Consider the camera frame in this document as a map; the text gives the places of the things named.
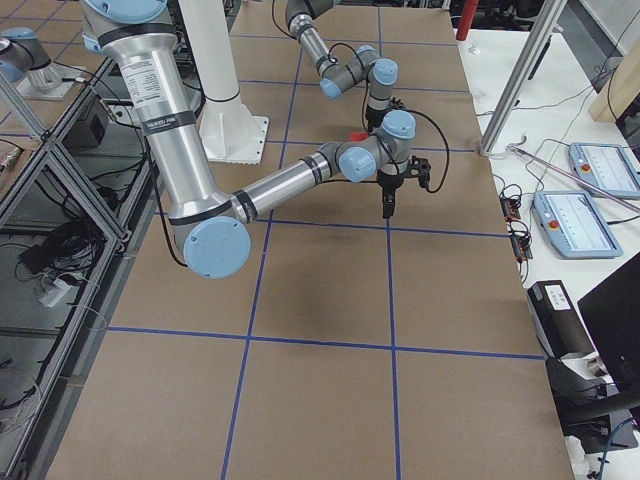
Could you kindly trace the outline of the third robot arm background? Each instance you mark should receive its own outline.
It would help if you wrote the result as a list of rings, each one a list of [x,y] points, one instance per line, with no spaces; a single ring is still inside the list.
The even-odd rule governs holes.
[[[83,80],[80,71],[55,64],[27,27],[1,32],[1,73],[22,97],[32,100],[62,100]]]

